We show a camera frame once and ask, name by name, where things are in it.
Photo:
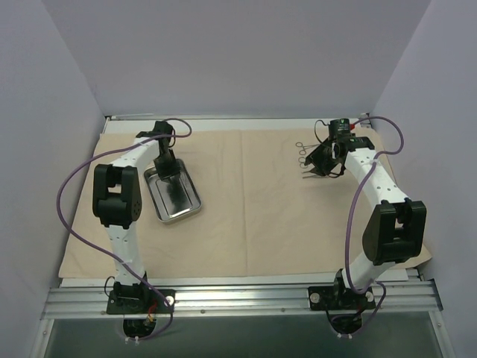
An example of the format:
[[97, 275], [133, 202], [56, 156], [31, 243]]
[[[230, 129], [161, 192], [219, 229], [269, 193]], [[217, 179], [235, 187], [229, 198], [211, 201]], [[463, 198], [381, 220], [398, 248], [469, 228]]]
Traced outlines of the steel instrument tray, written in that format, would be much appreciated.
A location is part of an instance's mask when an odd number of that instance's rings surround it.
[[158, 219], [172, 224], [198, 213], [202, 201], [190, 177], [185, 163], [177, 159], [180, 171], [161, 179], [154, 167], [145, 170], [144, 178], [151, 195]]

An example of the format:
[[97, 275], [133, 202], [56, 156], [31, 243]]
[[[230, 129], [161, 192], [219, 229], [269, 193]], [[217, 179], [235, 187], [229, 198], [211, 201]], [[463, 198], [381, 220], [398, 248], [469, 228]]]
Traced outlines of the steel forceps with ring handles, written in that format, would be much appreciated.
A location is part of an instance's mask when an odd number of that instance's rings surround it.
[[314, 145], [305, 145], [305, 144], [302, 143], [302, 142], [296, 142], [296, 143], [295, 143], [295, 146], [296, 146], [297, 148], [299, 148], [299, 155], [301, 155], [301, 156], [305, 156], [308, 150], [317, 147], [316, 144], [314, 144]]

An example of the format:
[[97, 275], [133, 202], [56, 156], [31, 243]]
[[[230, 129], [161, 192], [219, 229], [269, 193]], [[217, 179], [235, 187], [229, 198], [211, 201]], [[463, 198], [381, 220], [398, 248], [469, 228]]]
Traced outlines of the beige cloth kit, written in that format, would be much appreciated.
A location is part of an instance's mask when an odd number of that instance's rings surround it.
[[[172, 224], [158, 218], [146, 186], [136, 224], [149, 278], [234, 277], [336, 272], [344, 265], [345, 229], [357, 180], [302, 179], [296, 142], [316, 143], [324, 129], [198, 131], [180, 139], [202, 201], [200, 211]], [[372, 208], [361, 194], [350, 258]]]

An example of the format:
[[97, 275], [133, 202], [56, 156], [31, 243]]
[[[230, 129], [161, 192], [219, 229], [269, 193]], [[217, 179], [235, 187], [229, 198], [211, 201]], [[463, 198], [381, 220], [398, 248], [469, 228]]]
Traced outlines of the steel surgical scissors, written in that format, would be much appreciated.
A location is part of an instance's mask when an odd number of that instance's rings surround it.
[[306, 157], [298, 157], [298, 162], [301, 168], [305, 168], [310, 165], [310, 162]]

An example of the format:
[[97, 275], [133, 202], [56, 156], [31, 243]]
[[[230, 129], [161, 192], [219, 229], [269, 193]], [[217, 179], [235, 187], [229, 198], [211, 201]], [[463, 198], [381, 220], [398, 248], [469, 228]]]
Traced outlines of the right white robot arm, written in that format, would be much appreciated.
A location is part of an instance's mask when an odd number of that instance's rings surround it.
[[[337, 177], [349, 172], [357, 181], [345, 229], [342, 280], [331, 289], [331, 299], [346, 308], [363, 295], [388, 269], [418, 257], [423, 247], [427, 209], [413, 201], [395, 183], [382, 165], [389, 151], [376, 150], [367, 136], [357, 136], [349, 119], [333, 119], [328, 137], [305, 158], [311, 172], [319, 177]], [[372, 213], [362, 234], [362, 253], [350, 258], [350, 240], [358, 199], [366, 196]]]

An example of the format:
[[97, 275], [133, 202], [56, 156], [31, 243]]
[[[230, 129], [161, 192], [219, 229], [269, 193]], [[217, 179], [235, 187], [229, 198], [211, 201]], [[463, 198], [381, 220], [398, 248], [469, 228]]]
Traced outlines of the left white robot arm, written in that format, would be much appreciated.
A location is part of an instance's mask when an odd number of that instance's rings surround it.
[[139, 254], [136, 222], [142, 211], [139, 173], [153, 162], [161, 178], [180, 173], [180, 165], [170, 149], [175, 129], [167, 121], [157, 121], [152, 131], [136, 136], [136, 147], [110, 164], [94, 170], [92, 209], [106, 228], [116, 259], [113, 295], [134, 313], [151, 302], [145, 267]]

